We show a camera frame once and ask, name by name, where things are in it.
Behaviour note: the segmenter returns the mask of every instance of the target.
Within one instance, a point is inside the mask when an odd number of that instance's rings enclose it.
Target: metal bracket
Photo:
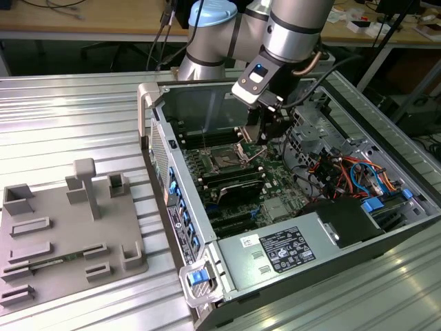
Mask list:
[[[142,83],[138,86],[138,132],[142,139],[145,137],[145,109],[158,105],[161,95],[157,83]]]
[[[198,270],[202,270],[203,268],[207,268],[212,279],[216,279],[214,273],[212,272],[211,263],[209,262],[208,256],[205,253],[201,259],[194,262],[193,264],[185,265],[179,270],[179,280],[181,281],[182,289],[184,290],[184,296],[187,304],[191,308],[196,308],[200,305],[205,305],[206,303],[212,303],[215,301],[219,301],[223,298],[223,287],[218,281],[216,283],[216,287],[210,292],[200,297],[196,297],[193,293],[193,289],[191,288],[188,282],[188,274],[192,272],[196,272]]]

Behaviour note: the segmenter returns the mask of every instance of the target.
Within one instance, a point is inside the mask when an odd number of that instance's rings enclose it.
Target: sticker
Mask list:
[[[259,243],[259,235],[252,234],[251,236],[248,237],[242,237],[240,238],[240,242],[242,243],[242,246],[244,248],[257,245]]]
[[[316,259],[296,226],[262,237],[260,243],[279,274]]]

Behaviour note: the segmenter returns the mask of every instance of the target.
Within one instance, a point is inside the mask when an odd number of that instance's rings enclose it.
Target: white label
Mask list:
[[[259,243],[259,235],[252,234],[251,236],[240,238],[240,242],[243,247],[257,245]]]

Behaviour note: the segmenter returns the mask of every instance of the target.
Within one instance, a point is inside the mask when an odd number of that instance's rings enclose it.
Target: motherboard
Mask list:
[[[186,141],[181,147],[219,238],[286,221],[308,204],[308,197],[280,158],[278,144],[257,146],[240,135],[237,142],[221,145],[202,134],[200,139],[202,145]]]

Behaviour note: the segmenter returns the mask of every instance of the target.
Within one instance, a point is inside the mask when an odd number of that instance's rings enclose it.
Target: blue wire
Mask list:
[[[376,179],[378,185],[382,188],[382,190],[383,190],[383,191],[386,191],[386,192],[388,192],[388,193],[390,193],[390,191],[389,191],[389,189],[386,187],[386,185],[384,185],[384,184],[381,182],[380,177],[378,177],[378,174],[377,174],[377,172],[375,171],[375,169],[373,169],[371,165],[369,165],[369,164],[367,164],[367,163],[365,163],[365,162],[358,162],[358,163],[355,163],[355,164],[352,166],[352,168],[351,168],[351,180],[352,180],[353,184],[354,184],[356,187],[358,187],[358,188],[360,188],[361,190],[365,191],[369,197],[371,196],[370,193],[369,193],[369,191],[368,191],[365,187],[363,187],[363,186],[361,186],[360,184],[358,184],[357,181],[356,181],[356,179],[355,179],[355,176],[354,176],[353,172],[354,172],[354,170],[355,170],[356,165],[358,165],[358,164],[362,164],[362,165],[366,166],[366,168],[368,168],[370,171],[372,171],[372,173],[373,173],[373,175],[375,176],[375,179]]]
[[[260,210],[260,206],[258,206],[257,209],[253,209],[253,210],[250,211],[252,219],[256,218],[257,213],[259,212],[259,210]]]

